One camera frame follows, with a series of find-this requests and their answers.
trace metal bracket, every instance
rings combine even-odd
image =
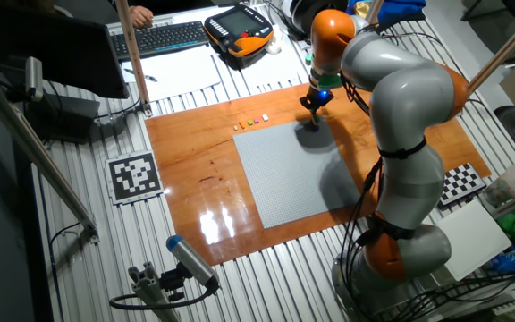
[[[144,115],[146,117],[152,117],[152,108],[150,107],[150,103],[143,104],[142,111],[144,111]]]
[[[0,120],[17,141],[25,154],[37,166],[37,169],[45,176],[51,187],[79,219],[85,227],[92,242],[98,242],[97,223],[87,209],[83,206],[79,197],[72,189],[69,182],[63,177],[59,168],[49,156],[43,143],[33,131],[23,113],[15,104],[10,103],[0,87]]]

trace desk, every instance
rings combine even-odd
[[[308,120],[309,111],[299,102],[307,91],[308,84],[303,84],[146,121],[160,178],[170,191],[166,200],[176,232],[210,265],[349,220],[352,208],[343,208],[264,229],[232,140],[232,135],[241,132]],[[375,135],[369,118],[347,99],[345,90],[335,89],[333,93],[334,100],[318,113],[327,120],[361,190],[379,158]],[[370,93],[359,93],[368,101]],[[240,120],[245,122],[262,114],[268,115],[268,122],[233,130]],[[490,175],[458,121],[427,129],[426,139],[443,159],[446,171],[470,162],[482,177]],[[363,204],[361,215],[373,212],[375,205],[376,192]]]
[[[264,7],[258,10],[266,17]],[[175,21],[200,19],[207,11],[181,13],[173,16]],[[170,16],[156,17],[155,23],[167,23]],[[116,25],[109,26],[116,32]],[[427,21],[402,22],[390,30],[392,33],[411,31],[434,35]],[[171,114],[228,100],[247,97],[262,92],[307,84],[307,68],[302,63],[308,54],[304,44],[290,42],[284,37],[282,54],[273,56],[285,68],[292,69],[296,76],[257,86],[248,86],[247,73],[229,68],[215,58],[215,68],[222,82],[210,89],[164,99],[153,105],[155,115]],[[401,38],[401,46],[429,57],[441,64],[458,70],[453,60],[437,45],[422,38]],[[248,69],[264,68],[257,62]],[[101,103],[100,114],[120,111],[138,98],[138,91],[131,84],[131,97],[126,100],[103,99],[86,90],[56,86],[59,94],[70,97],[95,99]],[[515,164],[515,146],[502,130],[494,115],[479,104],[468,103],[458,118],[486,165],[492,172],[486,180],[490,183],[504,169]],[[96,216],[100,243],[95,246],[77,238],[80,228],[59,236],[53,246],[57,258],[59,293],[65,321],[156,321],[150,312],[123,312],[108,307],[108,299],[131,293],[131,279],[127,268],[141,267],[150,260],[158,273],[173,269],[175,259],[164,247],[168,236],[175,233],[173,217],[164,196],[130,205],[113,206],[106,191],[105,161],[122,154],[152,149],[145,119],[142,113],[131,113],[123,118],[104,118],[97,122],[90,133],[89,143],[71,144],[55,142],[49,153],[80,195],[83,204]],[[66,225],[76,223],[49,185],[34,171],[35,191],[38,203],[39,227],[43,240]],[[435,209],[426,219],[433,224],[449,215],[452,208]],[[252,321],[252,320],[313,320],[345,321],[333,297],[329,271],[333,258],[340,249],[343,229],[341,225],[312,233],[297,240],[280,243],[265,250],[250,253],[235,260],[214,266],[220,277],[222,290],[217,297],[178,311],[184,321]],[[47,280],[53,304],[55,321],[61,321],[57,291],[49,266],[48,247],[42,245],[46,254]],[[188,299],[198,297],[202,290],[196,282],[187,281],[185,293]],[[471,296],[486,296],[473,293]],[[447,318],[460,310],[476,304],[447,304],[431,313],[431,317]]]

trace cable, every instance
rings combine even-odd
[[[139,296],[137,294],[126,294],[112,298],[108,301],[108,305],[115,309],[126,309],[126,310],[150,310],[150,309],[176,309],[185,306],[189,306],[192,304],[196,304],[200,301],[203,301],[206,297],[210,296],[210,291],[206,291],[204,294],[200,295],[198,298],[194,300],[187,300],[179,303],[170,303],[170,304],[157,304],[157,305],[129,305],[129,304],[119,304],[116,303],[118,301],[126,300],[126,299],[136,299]]]
[[[388,35],[388,34],[381,35],[381,37],[383,37],[384,39],[388,39],[388,38],[394,39],[395,42],[396,42],[396,44],[395,44],[396,46],[400,45],[398,38],[404,38],[404,37],[409,37],[409,36],[417,36],[417,37],[428,38],[430,40],[433,40],[434,43],[439,45],[448,56],[451,55],[451,53],[448,52],[448,48],[446,48],[443,45],[443,43],[438,38],[436,38],[434,36],[430,36],[430,35],[428,35],[426,33],[422,33],[422,32],[408,32],[408,33],[399,34],[399,35]]]
[[[63,102],[61,101],[61,97],[59,96],[59,92],[55,88],[55,85],[53,85],[52,82],[49,82],[49,85],[51,85],[51,88],[53,89],[53,92],[57,96],[57,100],[59,101],[59,114],[63,112]]]
[[[113,113],[109,113],[109,114],[103,114],[103,115],[98,115],[95,117],[95,120],[96,119],[99,119],[99,118],[102,118],[102,117],[107,117],[107,116],[113,116],[113,115],[117,115],[117,114],[120,114],[120,113],[125,113],[125,112],[128,112],[128,110],[130,110],[131,108],[135,107],[135,106],[142,106],[142,104],[140,104],[140,98],[134,103],[132,104],[131,106],[128,106],[126,108],[124,108],[123,110],[121,111],[118,111],[118,112],[113,112]]]
[[[343,75],[343,72],[340,73],[340,77],[341,77],[341,84],[345,88],[345,92],[347,93],[347,98],[349,99],[349,101],[357,103],[357,106],[359,106],[359,108],[361,110],[363,110],[363,112],[365,112],[365,114],[369,115],[370,107],[365,102],[363,97],[357,92],[357,87],[355,85],[353,85],[350,82],[350,80],[348,80]]]
[[[478,104],[480,104],[481,106],[486,107],[486,105],[485,105],[481,100],[478,100],[478,99],[469,98],[469,99],[467,99],[466,101],[467,101],[467,102],[474,102],[474,103],[478,103]]]
[[[408,36],[429,38],[431,40],[434,40],[438,45],[444,47],[443,43],[438,38],[436,38],[434,36],[430,36],[424,32],[407,32],[407,33],[398,34],[398,35],[387,35],[387,34],[382,35],[382,37],[385,39],[387,39],[387,38],[402,38],[402,37],[408,37]]]
[[[22,92],[22,91],[20,91],[20,90],[16,89],[16,88],[15,88],[15,87],[13,87],[12,85],[7,84],[7,83],[6,83],[6,82],[4,82],[4,81],[1,81],[1,80],[0,80],[0,86],[3,86],[3,87],[5,87],[6,89],[9,89],[10,91],[13,91],[13,92],[15,92],[16,94],[21,95],[22,97],[25,97],[25,99],[26,99],[26,100],[30,100],[30,97],[29,97],[27,94],[25,94],[24,92]]]
[[[268,5],[268,11],[270,9],[274,9],[274,12],[275,14],[277,14],[277,16],[282,20],[282,23],[285,25],[285,27],[287,28],[287,30],[289,32],[291,32],[298,40],[300,39],[303,39],[305,40],[309,45],[310,42],[308,40],[308,35],[301,32],[301,30],[298,30],[297,28],[295,28],[295,26],[293,26],[293,23],[291,21],[289,21],[287,19],[287,17],[285,16],[285,13],[283,13],[283,10],[280,9],[279,7],[275,6],[274,4],[272,4],[271,0],[264,0],[264,2]],[[269,15],[269,19],[271,20],[271,22],[273,23],[273,20],[272,20],[272,17],[271,17],[271,14],[268,14]]]
[[[53,238],[51,238],[51,241],[49,242],[49,247],[53,246],[53,242],[55,241],[55,238],[57,238],[62,232],[66,231],[67,229],[73,228],[74,226],[79,225],[79,224],[80,224],[80,222],[78,222],[77,224],[66,226],[63,229],[61,229],[60,231],[58,231],[55,234],[55,236],[53,236]]]

